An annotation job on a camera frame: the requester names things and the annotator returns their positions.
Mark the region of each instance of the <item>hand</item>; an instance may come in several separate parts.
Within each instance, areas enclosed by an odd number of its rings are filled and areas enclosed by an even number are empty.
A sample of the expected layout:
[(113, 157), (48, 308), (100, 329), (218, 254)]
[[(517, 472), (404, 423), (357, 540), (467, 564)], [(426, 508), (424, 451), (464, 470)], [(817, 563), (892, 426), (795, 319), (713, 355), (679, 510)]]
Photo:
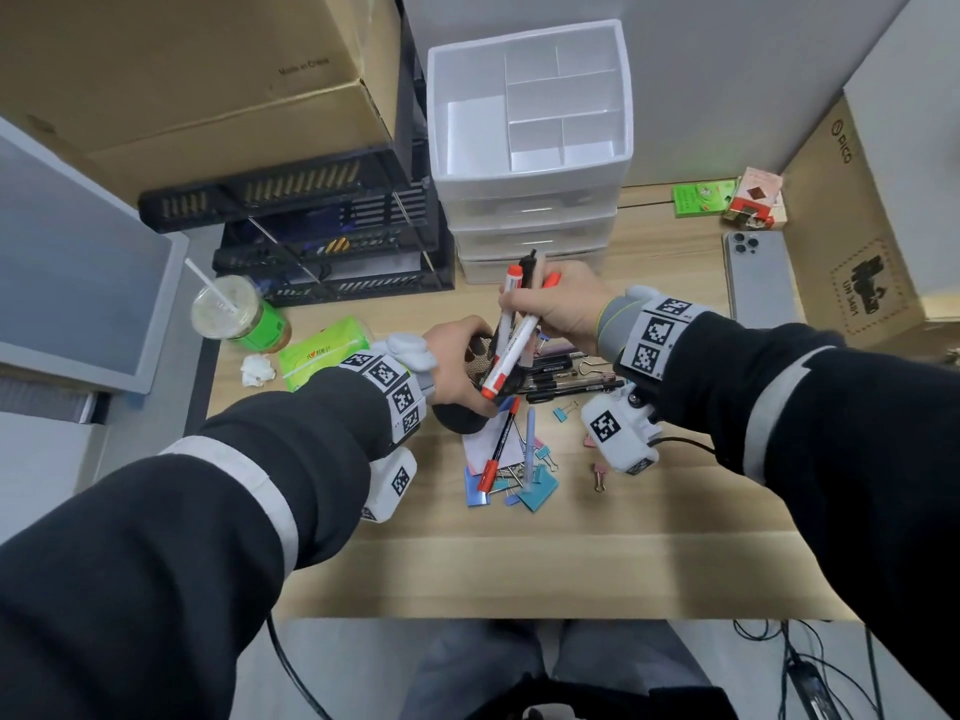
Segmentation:
[(614, 294), (586, 263), (547, 262), (544, 275), (551, 273), (560, 274), (558, 285), (505, 292), (500, 295), (500, 307), (540, 316), (547, 336), (565, 338), (584, 353), (597, 355), (597, 322)]
[(433, 369), (434, 404), (461, 404), (484, 417), (496, 417), (497, 406), (485, 399), (467, 375), (467, 346), (475, 335), (491, 336), (490, 326), (479, 315), (439, 323), (423, 334), (426, 347), (437, 359)]

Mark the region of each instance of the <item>white floor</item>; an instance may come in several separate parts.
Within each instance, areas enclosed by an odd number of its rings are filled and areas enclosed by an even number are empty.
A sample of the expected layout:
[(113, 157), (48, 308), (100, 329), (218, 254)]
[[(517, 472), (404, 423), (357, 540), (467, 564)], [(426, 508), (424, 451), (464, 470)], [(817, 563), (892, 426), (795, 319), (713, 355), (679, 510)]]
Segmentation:
[[(826, 661), (873, 689), (863, 627), (850, 622), (811, 622), (820, 634)], [(740, 720), (774, 720), (780, 704), (784, 644), (740, 638), (730, 621), (673, 622), (677, 633), (715, 685), (726, 690)], [(417, 662), (443, 626), (441, 621), (399, 619), (302, 619), (278, 628), (280, 640), (307, 687), (336, 720), (394, 718)], [(747, 621), (759, 634), (762, 621)], [(556, 659), (559, 622), (540, 627), (546, 666)], [(799, 652), (819, 655), (802, 625), (791, 623)], [(940, 707), (879, 643), (877, 672), (886, 717), (948, 720)], [(848, 681), (826, 670), (830, 687), (849, 708), (853, 720), (874, 717), (870, 705)], [(806, 720), (793, 687), (788, 688), (787, 718)], [(309, 720), (313, 711), (283, 674), (266, 630), (241, 656), (232, 720)]]

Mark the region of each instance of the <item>white marker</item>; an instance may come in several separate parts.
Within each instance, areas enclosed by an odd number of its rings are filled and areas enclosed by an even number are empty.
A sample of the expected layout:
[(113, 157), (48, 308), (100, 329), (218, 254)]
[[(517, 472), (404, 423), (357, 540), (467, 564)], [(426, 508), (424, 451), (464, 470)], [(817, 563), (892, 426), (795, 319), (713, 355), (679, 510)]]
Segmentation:
[[(558, 272), (551, 272), (546, 276), (546, 280), (543, 281), (543, 287), (553, 288), (559, 282), (560, 274)], [(507, 376), (510, 375), (510, 372), (514, 370), (514, 366), (516, 366), (520, 360), (523, 349), (526, 347), (527, 342), (530, 341), (530, 337), (534, 335), (534, 331), (537, 330), (537, 323), (539, 321), (540, 316), (534, 315), (533, 313), (523, 316), (520, 326), (513, 331), (513, 337), (507, 345), (507, 352), (503, 355), (503, 358), (498, 359), (493, 366), (493, 370), (489, 373), (489, 376), (486, 377), (483, 388), (480, 389), (480, 394), (487, 399), (493, 399), (500, 393), (503, 382), (507, 380)]]
[[(507, 267), (507, 278), (503, 281), (503, 292), (510, 293), (511, 290), (520, 286), (523, 279), (523, 268), (520, 265), (510, 265)], [(510, 336), (514, 332), (514, 312), (500, 311), (500, 325), (496, 329), (496, 350), (493, 354), (499, 359), (506, 352), (510, 345)]]

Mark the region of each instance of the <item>black sweatshirt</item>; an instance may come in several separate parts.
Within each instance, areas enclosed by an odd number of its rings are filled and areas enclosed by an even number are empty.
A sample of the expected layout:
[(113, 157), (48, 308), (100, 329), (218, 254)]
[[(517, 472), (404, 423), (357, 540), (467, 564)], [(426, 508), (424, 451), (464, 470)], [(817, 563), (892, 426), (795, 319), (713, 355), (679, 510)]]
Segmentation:
[[(758, 397), (824, 346), (766, 425), (763, 479), (834, 590), (960, 718), (957, 629), (942, 620), (955, 603), (960, 375), (803, 325), (751, 331), (704, 313), (677, 341), (656, 408), (743, 472)], [(199, 457), (140, 459), (0, 546), (0, 716), (227, 718), (237, 656), (286, 571), (354, 532), (390, 419), (371, 382), (325, 369), (174, 447)]]

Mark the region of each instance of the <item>wooden desk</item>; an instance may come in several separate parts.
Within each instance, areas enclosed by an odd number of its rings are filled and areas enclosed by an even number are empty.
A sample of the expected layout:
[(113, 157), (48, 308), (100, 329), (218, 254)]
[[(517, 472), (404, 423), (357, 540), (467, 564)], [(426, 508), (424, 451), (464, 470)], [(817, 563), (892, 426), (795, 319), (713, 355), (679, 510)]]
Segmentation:
[[(676, 219), (669, 189), (625, 190), (604, 276), (622, 292), (642, 282), (727, 312), (715, 217)], [(423, 333), (479, 313), (498, 317), (496, 285), (288, 311), (294, 338), (347, 314), (377, 336)], [(252, 392), (244, 352), (225, 344), (210, 397), (216, 414)], [(277, 379), (269, 388), (282, 389)], [(570, 399), (558, 400), (566, 404)], [(342, 552), (287, 580), (277, 611), (295, 617), (770, 617), (856, 618), (828, 586), (784, 503), (689, 445), (659, 447), (642, 476), (611, 474), (594, 492), (595, 450), (576, 414), (541, 406), (537, 435), (560, 485), (536, 513), (467, 508), (458, 435), (432, 417), (410, 439), (418, 463), (393, 518), (362, 523)], [(522, 413), (518, 420), (524, 423)], [(684, 434), (670, 425), (668, 434)]]

